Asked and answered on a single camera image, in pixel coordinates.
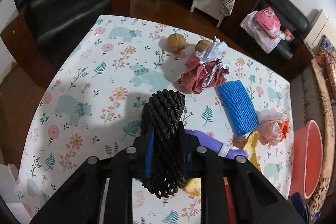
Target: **screw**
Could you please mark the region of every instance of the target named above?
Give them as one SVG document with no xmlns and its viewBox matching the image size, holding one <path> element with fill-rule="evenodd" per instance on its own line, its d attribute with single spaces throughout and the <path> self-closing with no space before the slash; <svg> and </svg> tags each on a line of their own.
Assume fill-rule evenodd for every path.
<svg viewBox="0 0 336 224">
<path fill-rule="evenodd" d="M 126 148 L 126 152 L 129 154 L 134 154 L 137 151 L 137 149 L 134 146 L 130 146 Z"/>
<path fill-rule="evenodd" d="M 242 155 L 239 155 L 236 157 L 236 161 L 238 161 L 239 163 L 243 164 L 246 162 L 246 158 Z"/>
<path fill-rule="evenodd" d="M 207 151 L 207 148 L 205 146 L 199 146 L 196 148 L 196 151 L 199 153 L 205 153 Z"/>
<path fill-rule="evenodd" d="M 87 159 L 87 163 L 88 164 L 95 164 L 97 162 L 97 158 L 96 157 L 90 157 Z"/>
</svg>

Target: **white table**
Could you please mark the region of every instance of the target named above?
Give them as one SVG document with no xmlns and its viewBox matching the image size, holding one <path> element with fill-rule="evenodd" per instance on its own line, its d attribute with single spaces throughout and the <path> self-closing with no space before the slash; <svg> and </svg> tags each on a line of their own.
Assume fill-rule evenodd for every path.
<svg viewBox="0 0 336 224">
<path fill-rule="evenodd" d="M 174 32 L 184 35 L 189 44 L 178 55 L 162 49 L 165 37 Z M 175 90 L 172 83 L 185 71 L 184 63 L 200 39 L 197 34 L 155 22 L 99 17 L 56 74 L 31 122 L 16 185 L 31 216 L 88 157 L 111 157 L 133 143 L 140 132 L 144 103 L 158 89 Z M 230 67 L 227 80 L 242 81 L 255 109 L 286 113 L 292 125 L 289 83 L 232 48 L 222 55 Z M 206 109 L 213 117 L 204 120 Z M 244 141 L 232 134 L 215 88 L 186 94 L 182 120 L 185 128 L 201 130 L 230 145 Z M 259 143 L 256 149 L 262 170 L 266 165 L 281 166 L 279 173 L 268 174 L 268 178 L 284 197 L 290 188 L 292 147 L 291 130 L 278 146 Z M 172 211 L 178 214 L 178 223 L 199 223 L 200 208 L 200 197 L 183 190 L 159 200 L 140 182 L 133 182 L 133 219 L 139 223 L 142 219 L 161 223 Z"/>
</svg>

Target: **red cloth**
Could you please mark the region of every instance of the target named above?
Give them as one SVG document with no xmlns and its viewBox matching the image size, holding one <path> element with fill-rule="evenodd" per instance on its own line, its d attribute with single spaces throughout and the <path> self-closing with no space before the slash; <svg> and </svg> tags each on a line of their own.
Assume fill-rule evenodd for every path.
<svg viewBox="0 0 336 224">
<path fill-rule="evenodd" d="M 185 88 L 187 91 L 191 93 L 201 93 L 202 85 L 208 78 L 208 76 L 211 74 L 212 68 L 215 65 L 221 63 L 219 60 L 217 60 L 200 65 L 199 62 L 200 62 L 199 58 L 195 54 L 192 54 L 185 63 L 187 71 L 184 74 L 182 74 L 179 80 L 177 80 L 177 82 L 183 88 Z M 211 82 L 209 83 L 208 87 L 211 88 L 223 84 L 226 81 L 224 75 L 228 73 L 229 73 L 228 69 L 221 68 L 217 70 Z"/>
</svg>

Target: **pile of clothes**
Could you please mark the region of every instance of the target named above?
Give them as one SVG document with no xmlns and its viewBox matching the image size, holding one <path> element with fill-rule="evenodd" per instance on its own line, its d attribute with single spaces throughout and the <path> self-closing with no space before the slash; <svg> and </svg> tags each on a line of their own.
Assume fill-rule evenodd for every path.
<svg viewBox="0 0 336 224">
<path fill-rule="evenodd" d="M 248 14 L 240 26 L 267 54 L 279 44 L 281 39 L 289 42 L 294 39 L 288 30 L 285 33 L 280 30 L 280 20 L 271 7 Z"/>
</svg>

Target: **blue foam net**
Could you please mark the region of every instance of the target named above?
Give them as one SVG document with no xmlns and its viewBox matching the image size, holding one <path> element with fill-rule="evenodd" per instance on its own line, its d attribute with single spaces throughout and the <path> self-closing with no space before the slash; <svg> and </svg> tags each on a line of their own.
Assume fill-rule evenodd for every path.
<svg viewBox="0 0 336 224">
<path fill-rule="evenodd" d="M 218 87 L 226 104 L 226 110 L 238 136 L 253 131 L 259 124 L 250 96 L 245 87 L 238 81 L 225 82 Z"/>
</svg>

